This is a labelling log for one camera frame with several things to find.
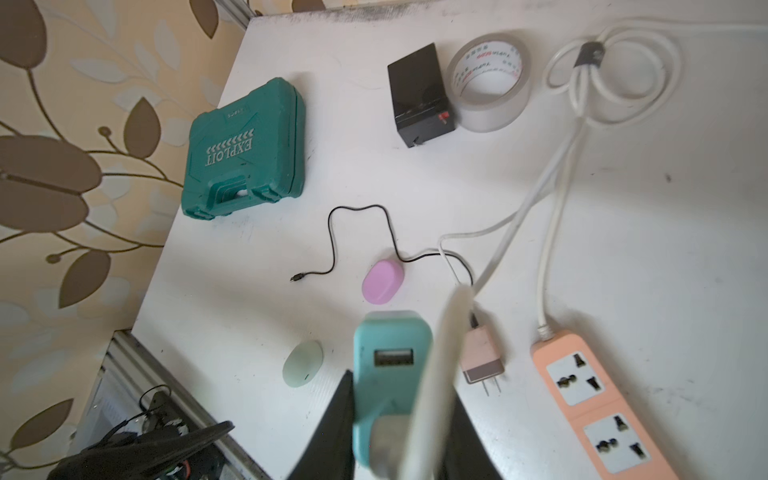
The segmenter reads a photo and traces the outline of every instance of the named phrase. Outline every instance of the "battery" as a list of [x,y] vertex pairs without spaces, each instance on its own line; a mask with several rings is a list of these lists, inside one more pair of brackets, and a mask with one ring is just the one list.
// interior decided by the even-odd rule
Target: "battery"
[[388,71],[395,126],[408,148],[455,130],[435,44],[389,64]]
[[184,214],[212,220],[301,195],[305,118],[304,100],[282,78],[195,118],[181,194]]

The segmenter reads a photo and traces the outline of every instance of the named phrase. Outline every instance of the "black object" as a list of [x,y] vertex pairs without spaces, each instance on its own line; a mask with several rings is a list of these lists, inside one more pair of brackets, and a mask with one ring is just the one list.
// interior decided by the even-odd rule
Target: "black object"
[[[197,424],[180,409],[175,402],[170,399],[166,392],[157,392],[152,396],[152,403],[149,410],[152,415],[147,418],[147,436],[153,431],[165,430],[168,426],[173,426],[174,434],[179,435],[184,431],[195,432],[198,430]],[[221,475],[221,470],[227,460],[224,455],[213,445],[201,449],[199,452],[190,455],[187,463],[184,464],[187,470],[184,475],[181,473],[175,475],[181,480],[217,480]],[[173,480],[174,477],[168,477],[167,480]]]
[[414,51],[387,68],[395,125],[409,148],[456,129],[435,44]]
[[[288,480],[353,480],[352,425],[355,418],[353,374],[344,373],[299,463]],[[456,396],[453,417],[437,480],[502,480]]]
[[[154,386],[144,395],[161,386],[167,387]],[[140,401],[142,413],[118,424],[77,455],[63,458],[48,480],[217,480],[226,459],[213,443],[234,425],[222,422],[200,429],[168,393],[155,393],[148,409]],[[143,415],[147,416],[143,435],[116,433]]]
[[288,480],[351,480],[355,478],[352,424],[355,421],[353,375],[347,370]]
[[106,445],[64,458],[48,474],[48,480],[150,480],[233,428],[232,422],[221,422],[182,436],[170,435],[168,430],[163,435],[156,430],[150,438],[148,434],[120,433],[112,436]]
[[581,46],[574,68],[581,65],[594,65],[599,68],[605,57],[605,45],[599,41],[587,41]]
[[[386,224],[387,224],[387,227],[389,227],[389,235],[392,237],[392,245],[395,247],[395,255],[397,256],[398,260],[400,260],[403,263],[411,263],[417,260],[421,260],[424,257],[434,257],[435,255],[440,254],[440,252],[430,252],[430,253],[422,253],[421,255],[418,255],[413,258],[408,258],[408,259],[402,258],[402,255],[400,255],[400,250],[397,248],[397,240],[395,240],[395,229],[392,228],[392,221],[389,219],[389,212],[387,211],[386,207],[379,204],[373,204],[367,207],[347,207],[346,205],[339,205],[338,207],[334,207],[333,209],[331,209],[330,213],[328,214],[328,235],[331,238],[331,254],[333,255],[333,263],[331,263],[331,267],[324,272],[297,273],[296,275],[290,277],[290,281],[298,282],[299,280],[301,280],[307,275],[327,275],[328,273],[333,272],[333,269],[336,268],[336,241],[333,239],[333,229],[331,228],[331,216],[333,215],[333,212],[337,211],[338,209],[359,212],[361,210],[368,210],[369,208],[375,208],[375,207],[378,207],[384,211],[384,216],[386,217]],[[472,278],[472,270],[470,270],[469,266],[464,261],[464,259],[462,259],[457,253],[453,253],[448,250],[445,250],[445,255],[447,257],[453,257],[461,263],[461,265],[465,268],[465,270],[467,270],[467,274],[469,275],[469,284],[474,285],[475,279]]]

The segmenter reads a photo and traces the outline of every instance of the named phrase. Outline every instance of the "brown leaf pattern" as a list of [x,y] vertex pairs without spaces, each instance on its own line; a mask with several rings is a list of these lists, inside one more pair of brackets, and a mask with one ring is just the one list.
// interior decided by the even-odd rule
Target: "brown leaf pattern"
[[89,250],[74,261],[61,281],[58,307],[65,308],[88,298],[107,279],[111,265],[109,253]]
[[46,31],[34,0],[0,2],[0,59],[30,70],[45,58]]
[[293,0],[291,8],[294,12],[319,12],[326,9],[323,0]]
[[123,142],[128,153],[147,158],[154,153],[160,142],[160,119],[146,98],[136,103],[123,130]]
[[11,450],[29,447],[51,436],[67,421],[73,402],[74,399],[59,402],[24,422],[13,434]]
[[88,216],[81,194],[101,182],[83,150],[37,135],[0,137],[0,224],[25,232],[55,232]]
[[190,0],[190,7],[205,35],[213,38],[219,26],[219,11],[214,0]]

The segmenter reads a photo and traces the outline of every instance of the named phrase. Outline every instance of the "toolbox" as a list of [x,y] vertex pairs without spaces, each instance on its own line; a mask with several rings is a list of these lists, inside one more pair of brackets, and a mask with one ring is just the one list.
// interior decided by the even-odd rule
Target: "toolbox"
[[299,92],[273,78],[195,118],[181,194],[184,214],[211,220],[301,195],[305,116]]

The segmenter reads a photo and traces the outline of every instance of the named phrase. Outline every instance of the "wallpaper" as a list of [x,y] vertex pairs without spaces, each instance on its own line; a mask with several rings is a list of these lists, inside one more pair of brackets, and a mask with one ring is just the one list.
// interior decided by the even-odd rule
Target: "wallpaper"
[[66,453],[243,30],[214,0],[0,2],[0,477]]

